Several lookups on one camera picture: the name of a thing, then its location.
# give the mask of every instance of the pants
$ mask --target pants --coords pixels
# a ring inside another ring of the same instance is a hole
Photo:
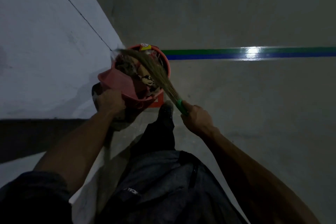
[[[162,150],[175,150],[174,123],[170,118],[158,118],[148,124],[141,139],[130,149],[131,158]]]

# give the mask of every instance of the dark shirt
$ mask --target dark shirt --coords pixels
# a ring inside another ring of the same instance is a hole
[[[32,171],[0,190],[3,223],[72,223],[66,182]],[[96,223],[246,223],[212,173],[186,152],[135,157]]]

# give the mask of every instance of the shoe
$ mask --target shoe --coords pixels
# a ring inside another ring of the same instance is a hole
[[[174,104],[168,100],[160,107],[157,119],[173,119],[173,111]]]

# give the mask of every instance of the green stripe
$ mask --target green stripe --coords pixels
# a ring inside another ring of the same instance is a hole
[[[330,53],[336,52],[336,47],[242,47],[228,49],[205,50],[162,50],[165,55],[198,55],[198,54],[239,54],[251,53],[251,48],[257,48],[256,53]]]

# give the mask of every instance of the broom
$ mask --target broom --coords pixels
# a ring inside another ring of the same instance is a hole
[[[147,69],[154,82],[166,92],[170,100],[180,110],[180,112],[183,115],[188,116],[188,111],[183,106],[182,99],[171,84],[163,66],[155,62],[155,60],[146,53],[130,49],[118,49],[118,51],[123,55],[128,55],[137,59],[145,67],[145,69]]]

